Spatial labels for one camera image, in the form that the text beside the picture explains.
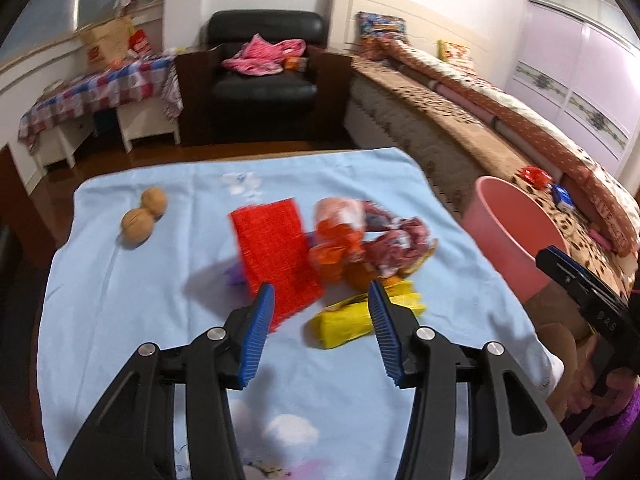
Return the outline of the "person's right hand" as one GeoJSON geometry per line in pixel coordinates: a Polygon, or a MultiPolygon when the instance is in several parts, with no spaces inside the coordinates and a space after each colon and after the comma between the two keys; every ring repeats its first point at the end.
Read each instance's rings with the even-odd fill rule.
{"type": "Polygon", "coordinates": [[[632,370],[612,370],[606,378],[608,391],[603,396],[595,396],[592,392],[597,381],[592,359],[600,346],[599,335],[591,335],[578,346],[564,325],[554,323],[542,326],[537,330],[537,336],[564,364],[562,378],[547,399],[559,422],[566,415],[579,414],[590,406],[600,408],[602,418],[626,410],[639,385],[639,377],[632,370]]]}

